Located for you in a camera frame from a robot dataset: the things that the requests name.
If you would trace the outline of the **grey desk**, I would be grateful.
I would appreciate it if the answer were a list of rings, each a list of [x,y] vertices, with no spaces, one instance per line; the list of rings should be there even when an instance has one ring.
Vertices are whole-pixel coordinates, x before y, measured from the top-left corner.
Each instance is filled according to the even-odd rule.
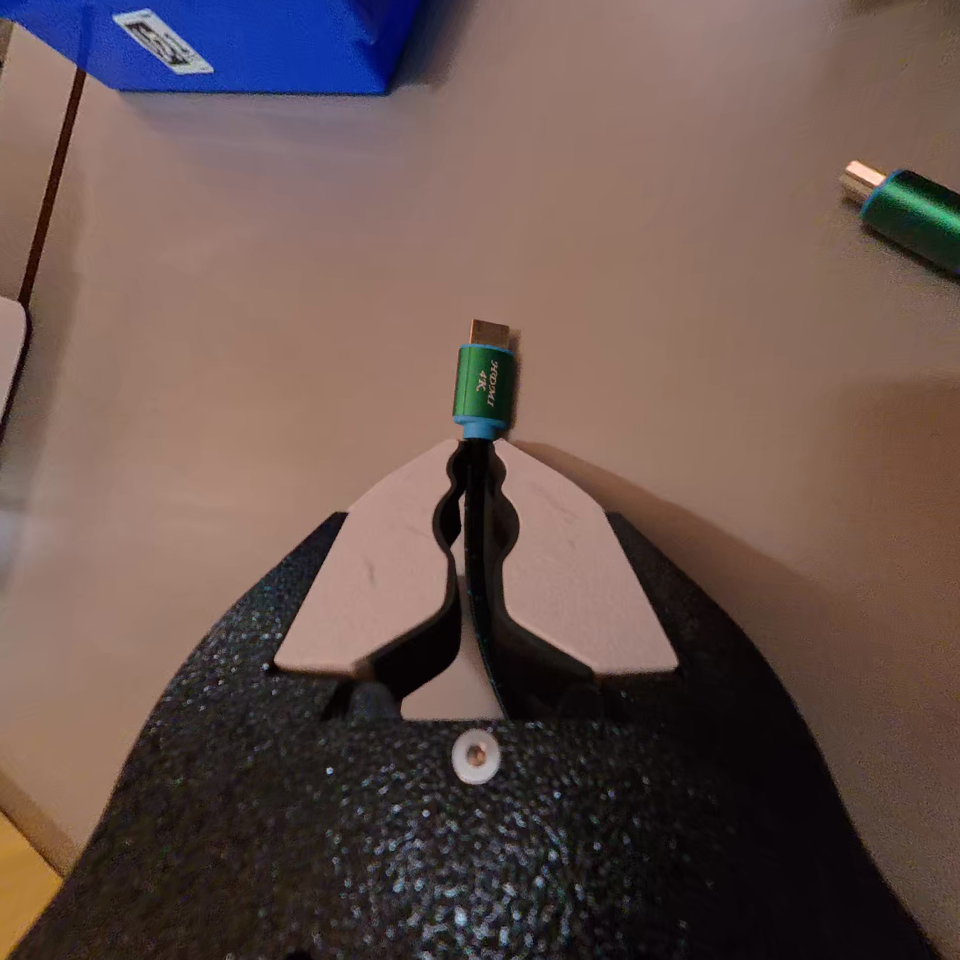
[[[84,85],[2,447],[2,806],[65,872],[159,695],[309,531],[513,442],[791,692],[958,958],[958,280],[847,162],[958,189],[958,2],[431,2],[385,98]]]

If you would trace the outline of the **blue plastic box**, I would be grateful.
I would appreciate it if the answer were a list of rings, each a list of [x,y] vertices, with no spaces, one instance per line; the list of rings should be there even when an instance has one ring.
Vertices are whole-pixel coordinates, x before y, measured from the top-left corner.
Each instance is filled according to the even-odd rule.
[[[3,1],[22,27],[124,92],[381,94],[419,1]]]

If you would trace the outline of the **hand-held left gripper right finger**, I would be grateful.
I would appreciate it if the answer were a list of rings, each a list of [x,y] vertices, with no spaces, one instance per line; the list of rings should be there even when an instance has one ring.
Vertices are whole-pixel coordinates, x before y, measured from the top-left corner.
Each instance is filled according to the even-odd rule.
[[[505,439],[484,449],[484,666],[512,719],[602,717],[680,666],[606,511]]]

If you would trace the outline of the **white rounded board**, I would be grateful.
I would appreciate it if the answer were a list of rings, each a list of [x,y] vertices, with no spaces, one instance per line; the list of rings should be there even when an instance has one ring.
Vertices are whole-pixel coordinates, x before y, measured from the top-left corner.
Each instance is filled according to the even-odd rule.
[[[7,429],[24,363],[29,351],[32,322],[17,300],[1,296],[1,437]]]

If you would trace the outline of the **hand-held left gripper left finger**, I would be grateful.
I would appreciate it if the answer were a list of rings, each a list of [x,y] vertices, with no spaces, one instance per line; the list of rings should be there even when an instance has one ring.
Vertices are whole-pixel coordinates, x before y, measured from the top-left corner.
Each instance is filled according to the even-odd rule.
[[[455,485],[448,438],[347,510],[279,646],[277,669],[375,681],[402,701],[455,660],[459,590],[440,517]]]

